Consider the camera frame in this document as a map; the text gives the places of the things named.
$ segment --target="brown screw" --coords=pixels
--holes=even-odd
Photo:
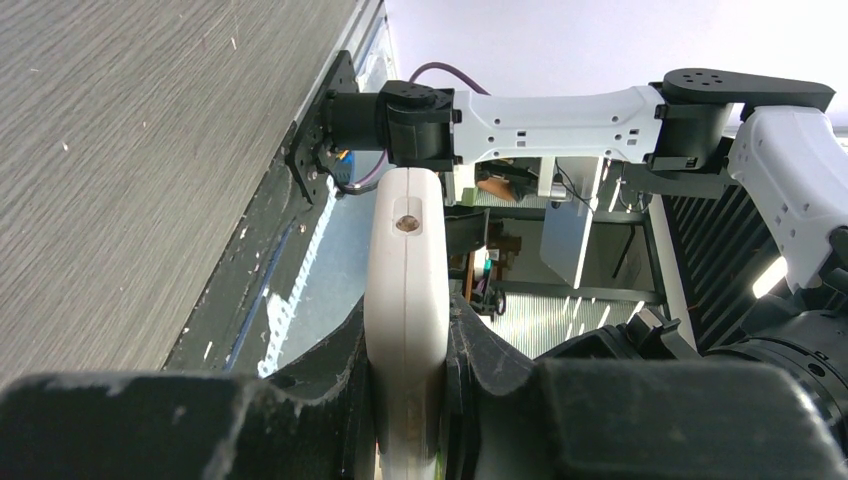
[[[400,217],[400,220],[398,220],[395,226],[401,232],[409,233],[418,230],[418,228],[421,226],[421,222],[419,222],[418,219],[413,217],[412,215],[404,215]]]

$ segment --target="white wall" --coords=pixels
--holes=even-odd
[[[386,0],[398,74],[451,63],[493,94],[584,95],[706,67],[825,83],[848,127],[848,1]],[[461,84],[427,73],[433,86]]]

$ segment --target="black cylinder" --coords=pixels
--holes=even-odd
[[[848,317],[804,312],[706,356],[763,362],[788,372],[810,395],[848,456]]]
[[[325,128],[338,150],[383,150],[376,93],[336,93],[327,102]]]

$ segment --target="purple cable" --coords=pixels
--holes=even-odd
[[[471,90],[474,90],[476,93],[479,93],[480,95],[491,95],[485,88],[481,87],[479,83],[475,82],[471,77],[466,75],[460,69],[454,67],[453,65],[448,65],[447,63],[442,62],[430,62],[421,65],[420,67],[418,67],[417,70],[415,70],[412,76],[409,77],[409,81],[414,82],[418,80],[418,77],[420,77],[421,74],[428,70],[442,70],[448,72],[454,77],[460,79],[462,83],[468,85],[468,87],[471,88]],[[348,185],[350,185],[351,187],[362,188],[361,185],[370,184],[380,173],[380,170],[383,168],[383,165],[386,164],[387,159],[388,152],[383,150],[383,155],[380,156],[380,160],[377,162],[377,165],[375,165],[374,168],[371,169],[371,171],[368,172],[364,177],[362,177],[356,182],[349,183]]]

